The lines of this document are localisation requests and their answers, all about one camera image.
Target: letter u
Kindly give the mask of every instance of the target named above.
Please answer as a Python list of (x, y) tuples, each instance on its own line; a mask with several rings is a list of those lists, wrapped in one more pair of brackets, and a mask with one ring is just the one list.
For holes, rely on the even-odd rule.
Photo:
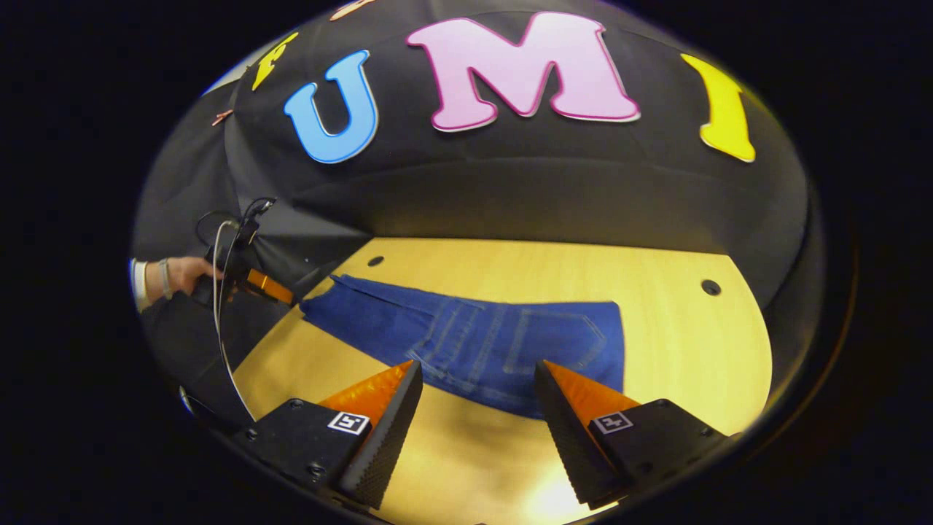
[(304, 150), (320, 163), (342, 163), (369, 145), (376, 135), (379, 112), (372, 98), (372, 90), (363, 72), (363, 63), (369, 51), (357, 51), (332, 65), (324, 75), (335, 80), (340, 87), (350, 120), (347, 127), (336, 135), (324, 128), (314, 104), (317, 84), (308, 84), (288, 98), (285, 114), (291, 117)]

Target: bracelet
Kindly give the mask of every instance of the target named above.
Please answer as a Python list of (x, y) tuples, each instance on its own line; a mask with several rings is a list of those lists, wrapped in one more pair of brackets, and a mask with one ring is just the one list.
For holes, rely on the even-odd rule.
[(169, 287), (169, 260), (162, 259), (159, 261), (159, 268), (162, 271), (162, 291), (165, 294), (165, 298), (171, 301), (172, 288)]

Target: orange gripper pad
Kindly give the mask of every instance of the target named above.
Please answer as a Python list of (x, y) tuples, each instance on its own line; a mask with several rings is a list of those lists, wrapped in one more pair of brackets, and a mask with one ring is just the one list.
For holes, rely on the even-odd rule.
[(332, 410), (366, 416), (372, 423), (372, 428), (376, 428), (411, 363), (407, 361), (393, 366), (331, 395), (318, 404)]
[(573, 407), (580, 424), (587, 429), (587, 432), (589, 431), (590, 421), (606, 414), (628, 410), (640, 405), (637, 401), (625, 397), (606, 385), (597, 383), (558, 364), (549, 361), (544, 361), (544, 364), (550, 370), (554, 380), (557, 381), (557, 385), (561, 387), (564, 397)]
[(264, 291), (271, 298), (281, 301), (287, 305), (292, 302), (292, 292), (281, 284), (270, 279), (269, 276), (254, 269), (250, 269), (246, 280), (253, 286)]

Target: human hand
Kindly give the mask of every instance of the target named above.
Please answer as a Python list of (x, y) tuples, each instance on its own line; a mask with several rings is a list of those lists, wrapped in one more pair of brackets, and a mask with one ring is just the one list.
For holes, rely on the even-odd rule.
[(203, 257), (169, 257), (169, 287), (172, 292), (183, 291), (187, 295), (194, 292), (198, 277), (208, 276), (224, 278), (224, 273), (215, 269)]

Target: denim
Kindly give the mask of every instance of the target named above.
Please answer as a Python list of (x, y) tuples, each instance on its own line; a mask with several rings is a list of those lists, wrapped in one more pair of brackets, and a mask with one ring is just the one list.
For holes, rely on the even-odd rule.
[(300, 304), (305, 320), (388, 366), (421, 362), (425, 383), (441, 390), (543, 419), (534, 371), (548, 360), (621, 391), (615, 303), (511, 305), (331, 278), (331, 290)]

